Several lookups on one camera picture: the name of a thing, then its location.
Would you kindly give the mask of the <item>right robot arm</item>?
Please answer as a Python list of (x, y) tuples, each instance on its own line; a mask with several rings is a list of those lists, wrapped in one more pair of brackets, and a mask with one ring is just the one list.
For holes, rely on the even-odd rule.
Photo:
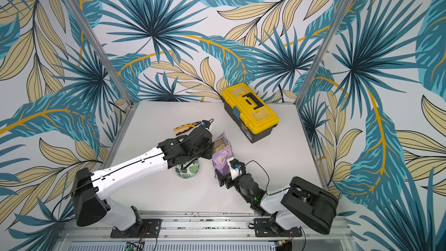
[(234, 188), (258, 215), (253, 220), (257, 237), (297, 235), (304, 225), (319, 234), (330, 234), (339, 201), (315, 184), (294, 177), (287, 187), (267, 192), (241, 166), (226, 175), (215, 173), (219, 186)]

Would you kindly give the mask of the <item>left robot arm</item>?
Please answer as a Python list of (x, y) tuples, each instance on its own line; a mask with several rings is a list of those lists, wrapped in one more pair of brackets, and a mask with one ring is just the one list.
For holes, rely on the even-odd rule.
[(76, 224), (86, 227), (101, 222), (126, 237), (139, 235), (143, 221), (138, 209), (115, 202), (111, 195), (150, 174), (177, 165), (186, 168), (199, 158), (211, 159), (214, 143), (210, 126), (211, 121), (202, 121), (190, 134), (166, 139), (119, 165), (95, 172), (79, 170), (70, 192)]

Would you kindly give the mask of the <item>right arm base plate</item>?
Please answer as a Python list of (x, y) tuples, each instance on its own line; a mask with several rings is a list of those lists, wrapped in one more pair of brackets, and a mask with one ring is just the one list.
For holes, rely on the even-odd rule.
[(256, 237), (301, 237), (303, 234), (298, 227), (291, 230), (285, 230), (269, 218), (255, 218), (248, 224), (248, 228), (254, 230)]

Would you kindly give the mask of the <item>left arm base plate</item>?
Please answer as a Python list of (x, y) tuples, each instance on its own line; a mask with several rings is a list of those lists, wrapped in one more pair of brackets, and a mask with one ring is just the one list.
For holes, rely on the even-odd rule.
[(125, 231), (120, 231), (116, 227), (112, 229), (110, 238), (157, 238), (160, 233), (162, 219), (145, 218), (140, 223), (134, 224)]

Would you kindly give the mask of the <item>purple oats bag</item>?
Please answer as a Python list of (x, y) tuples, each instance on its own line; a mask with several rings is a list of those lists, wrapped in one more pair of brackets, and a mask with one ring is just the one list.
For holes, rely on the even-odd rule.
[(214, 167), (215, 178), (218, 179), (218, 173), (223, 176), (230, 172), (230, 165), (228, 161), (233, 158), (232, 145), (225, 133), (222, 133), (214, 141), (214, 148), (212, 154), (212, 164)]

